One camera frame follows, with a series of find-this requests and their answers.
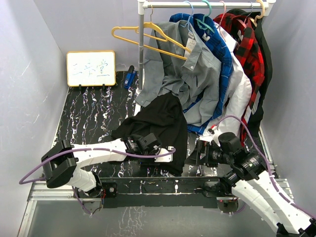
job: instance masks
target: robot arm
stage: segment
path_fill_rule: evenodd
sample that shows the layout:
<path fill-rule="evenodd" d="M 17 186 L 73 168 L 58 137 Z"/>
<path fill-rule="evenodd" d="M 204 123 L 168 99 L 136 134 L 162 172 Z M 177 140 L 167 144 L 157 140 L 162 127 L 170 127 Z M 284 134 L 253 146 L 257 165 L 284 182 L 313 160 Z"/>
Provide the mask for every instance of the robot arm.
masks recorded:
<path fill-rule="evenodd" d="M 168 150 L 175 151 L 173 147 L 168 147 Z M 46 153 L 41 161 L 44 162 L 58 153 L 69 151 L 68 154 L 53 159 L 43 166 L 47 187 L 71 185 L 83 190 L 90 197 L 97 197 L 102 191 L 100 178 L 92 171 L 83 170 L 83 167 L 103 162 L 124 161 L 126 153 L 129 155 L 128 158 L 136 157 L 139 160 L 145 158 L 147 161 L 150 158 L 154 163 L 171 162 L 173 152 L 168 150 L 161 148 L 161 142 L 153 133 L 144 138 L 131 135 L 125 139 L 91 145 L 71 145 L 68 140 L 63 140 Z"/>
<path fill-rule="evenodd" d="M 262 157 L 246 151 L 231 132 L 221 134 L 218 140 L 220 147 L 215 142 L 198 141 L 195 153 L 185 163 L 208 167 L 229 164 L 232 170 L 220 178 L 213 190 L 245 201 L 278 237 L 316 236 L 316 220 L 293 206 L 290 197 L 268 174 Z"/>

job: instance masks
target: metal pole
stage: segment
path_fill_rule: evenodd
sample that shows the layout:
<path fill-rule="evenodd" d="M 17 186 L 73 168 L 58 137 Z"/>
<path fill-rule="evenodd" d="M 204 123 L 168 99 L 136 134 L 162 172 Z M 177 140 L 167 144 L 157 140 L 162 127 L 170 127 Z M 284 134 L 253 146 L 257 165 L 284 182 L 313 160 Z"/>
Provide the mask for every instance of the metal pole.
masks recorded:
<path fill-rule="evenodd" d="M 265 16 L 268 16 L 273 4 L 276 2 L 276 0 L 266 0 L 263 2 L 265 7 Z M 204 2 L 191 2 L 192 6 L 194 8 L 208 8 L 208 5 Z M 223 3 L 221 2 L 210 2 L 212 8 L 223 8 Z M 259 2 L 226 2 L 225 3 L 226 8 L 248 8 L 248 9 L 261 9 L 262 6 Z M 187 2 L 174 2 L 174 1 L 165 1 L 165 2 L 148 2 L 145 1 L 143 4 L 143 8 L 191 8 L 191 5 Z"/>
<path fill-rule="evenodd" d="M 144 15 L 139 15 L 139 59 L 138 59 L 138 90 L 143 90 L 143 68 L 144 68 Z"/>
<path fill-rule="evenodd" d="M 139 94 L 143 90 L 143 69 L 144 69 L 144 15 L 145 9 L 143 8 L 145 0 L 138 1 L 138 15 L 139 15 L 139 41 L 138 41 L 138 88 L 136 93 Z"/>

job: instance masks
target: whiteboard frame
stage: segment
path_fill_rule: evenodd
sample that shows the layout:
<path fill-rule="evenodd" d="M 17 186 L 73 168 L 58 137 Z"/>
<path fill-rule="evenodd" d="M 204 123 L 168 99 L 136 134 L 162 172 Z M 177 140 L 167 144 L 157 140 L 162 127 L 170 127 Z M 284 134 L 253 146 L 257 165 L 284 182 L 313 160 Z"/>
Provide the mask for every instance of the whiteboard frame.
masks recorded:
<path fill-rule="evenodd" d="M 66 70 L 67 70 L 67 85 L 68 86 L 71 86 L 71 87 L 79 87 L 80 85 L 69 85 L 69 81 L 68 81 L 68 54 L 69 53 L 98 53 L 98 52 L 112 52 L 113 55 L 114 55 L 114 84 L 95 84 L 95 85 L 89 85 L 89 84 L 81 84 L 81 86 L 113 86 L 117 83 L 117 80 L 116 80 L 116 62 L 115 62 L 115 52 L 113 50 L 95 50 L 95 51 L 69 51 L 67 54 L 66 54 Z"/>

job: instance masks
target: gray shirt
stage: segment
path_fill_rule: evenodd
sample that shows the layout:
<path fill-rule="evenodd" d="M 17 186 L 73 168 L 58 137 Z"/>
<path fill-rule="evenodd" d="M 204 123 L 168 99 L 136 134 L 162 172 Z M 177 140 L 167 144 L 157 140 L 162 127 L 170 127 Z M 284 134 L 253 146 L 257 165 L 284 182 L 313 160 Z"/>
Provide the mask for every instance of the gray shirt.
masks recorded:
<path fill-rule="evenodd" d="M 144 59 L 145 82 L 142 92 L 136 102 L 147 106 L 157 96 L 172 92 L 181 102 L 182 108 L 188 108 L 195 102 L 197 96 L 204 91 L 203 98 L 186 113 L 188 124 L 201 126 L 212 117 L 219 100 L 219 75 L 221 62 L 212 54 L 203 41 L 190 27 L 189 33 L 186 21 L 161 22 L 157 25 L 174 40 L 186 46 L 188 38 L 193 38 L 196 45 L 187 60 L 172 57 L 148 49 Z M 162 36 L 152 31 L 152 36 Z M 150 38 L 149 46 L 184 56 L 181 47 L 171 43 Z"/>

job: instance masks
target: red plaid shirt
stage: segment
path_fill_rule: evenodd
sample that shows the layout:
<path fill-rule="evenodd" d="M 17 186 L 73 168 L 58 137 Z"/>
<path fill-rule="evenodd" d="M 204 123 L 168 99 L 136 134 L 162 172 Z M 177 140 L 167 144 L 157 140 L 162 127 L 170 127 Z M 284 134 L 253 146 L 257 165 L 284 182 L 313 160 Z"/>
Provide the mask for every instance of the red plaid shirt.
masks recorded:
<path fill-rule="evenodd" d="M 217 16 L 214 21 L 219 23 L 221 18 L 222 14 Z M 251 81 L 251 98 L 241 118 L 241 120 L 247 124 L 251 115 L 252 107 L 257 97 L 257 93 L 264 81 L 265 68 L 261 50 L 255 38 L 254 30 L 251 26 L 251 21 L 248 19 L 246 21 L 247 28 L 244 28 L 237 19 L 244 21 L 244 17 L 242 16 L 235 16 L 233 14 L 226 13 L 221 27 L 239 43 L 239 47 L 235 49 L 234 54 L 238 61 L 240 61 L 245 74 Z M 246 136 L 247 133 L 245 129 L 241 127 L 242 143 L 244 142 Z"/>

